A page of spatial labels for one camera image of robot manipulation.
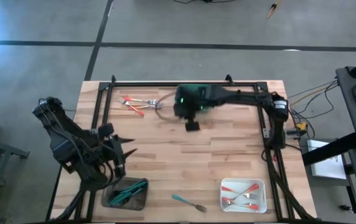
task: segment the concrete floor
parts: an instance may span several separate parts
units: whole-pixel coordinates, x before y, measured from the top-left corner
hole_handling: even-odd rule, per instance
[[[94,42],[106,2],[0,1],[0,40]],[[283,1],[266,20],[273,2],[115,0],[103,41],[356,47],[356,1]],[[11,161],[7,185],[0,189],[0,219],[6,223],[45,218],[59,166],[31,111],[46,96],[74,109],[92,50],[0,45],[0,141],[31,152],[26,161]],[[356,52],[101,47],[91,79],[109,80],[114,74],[119,80],[221,80],[231,74],[237,80],[282,79],[292,95],[333,80],[334,70],[347,65],[356,65]],[[351,133],[340,91],[332,90],[329,98],[335,110],[311,121],[316,136]],[[327,105],[319,98],[306,115],[319,114]],[[356,215],[337,208],[349,203],[344,187],[311,186],[319,218],[356,223]]]

